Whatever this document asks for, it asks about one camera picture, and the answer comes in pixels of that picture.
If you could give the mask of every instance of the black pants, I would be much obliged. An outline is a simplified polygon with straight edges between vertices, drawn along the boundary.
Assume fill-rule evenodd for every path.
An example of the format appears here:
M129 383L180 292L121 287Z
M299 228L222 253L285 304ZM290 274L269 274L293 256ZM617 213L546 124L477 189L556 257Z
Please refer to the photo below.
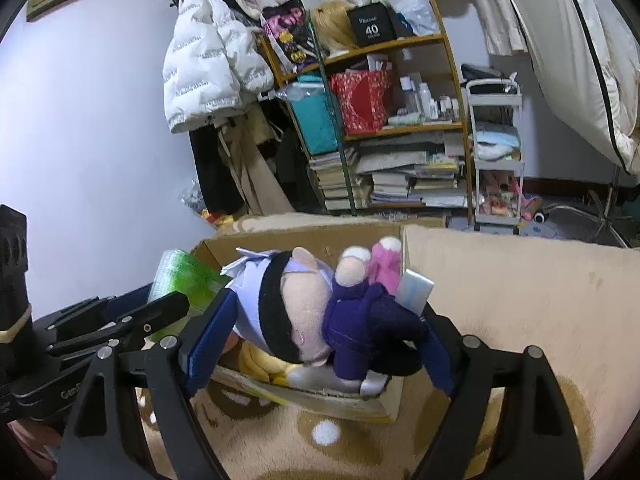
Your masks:
M219 211L228 215L235 213L244 205L244 200L229 168L220 159L218 129L215 126L203 126L189 132L189 138L207 210L211 214Z

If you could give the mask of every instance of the white spot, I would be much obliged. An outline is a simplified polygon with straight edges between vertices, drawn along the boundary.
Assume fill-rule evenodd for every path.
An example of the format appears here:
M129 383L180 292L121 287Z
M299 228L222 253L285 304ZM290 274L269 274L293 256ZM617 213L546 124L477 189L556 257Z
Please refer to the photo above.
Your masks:
M311 431L316 444L330 446L338 442L340 438L340 426L330 420L321 420Z
M249 397L244 396L244 395L235 394L235 393L227 391L227 390L222 390L222 393L225 395L225 397L228 397L233 402L236 402L237 404L240 404L241 406L248 406L249 403L251 403L251 399Z

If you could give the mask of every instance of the black box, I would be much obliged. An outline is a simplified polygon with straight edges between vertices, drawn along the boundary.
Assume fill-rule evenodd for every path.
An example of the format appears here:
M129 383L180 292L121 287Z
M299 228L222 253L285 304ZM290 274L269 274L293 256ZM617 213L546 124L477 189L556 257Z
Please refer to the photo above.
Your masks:
M351 28L359 46L383 43L396 38L389 13L384 4L376 3L347 11Z

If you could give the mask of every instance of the white rolling cart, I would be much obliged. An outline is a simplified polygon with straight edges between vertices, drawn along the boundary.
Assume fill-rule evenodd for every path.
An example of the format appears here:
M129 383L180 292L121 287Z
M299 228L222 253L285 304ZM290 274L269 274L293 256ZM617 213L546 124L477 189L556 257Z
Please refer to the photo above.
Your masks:
M503 91L498 93L489 93L495 91L497 87L502 87ZM466 84L466 98L469 105L469 117L471 118L471 129L474 139L474 165L476 167L476 226L480 229L480 224L507 225L513 227L513 233L519 234L518 224L520 223L520 209L522 206L522 178L524 175L524 145L522 136L516 128L510 129L510 133L517 135L520 143L520 160L482 160L478 158L478 134L476 129L476 116L474 107L477 106L506 106L513 107L514 112L517 110L522 123L522 94L520 86L513 79L473 79ZM483 214L480 212L480 172L489 171L510 171L515 178L520 178L520 193L518 195L518 205L515 216L497 216L491 214Z

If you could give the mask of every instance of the white wall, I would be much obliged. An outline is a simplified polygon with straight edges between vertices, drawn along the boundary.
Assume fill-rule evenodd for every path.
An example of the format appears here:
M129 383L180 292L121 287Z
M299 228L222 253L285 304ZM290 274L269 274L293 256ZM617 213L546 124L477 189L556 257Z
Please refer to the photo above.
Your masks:
M27 215L36 317L153 279L166 249L213 231L179 200L195 176L172 136L169 0L79 0L0 44L0 203Z
M538 85L528 54L489 56L474 0L437 0L458 67L492 65L505 74L518 72L523 120L518 125L525 149L525 175L609 182L613 165L578 133L556 118Z

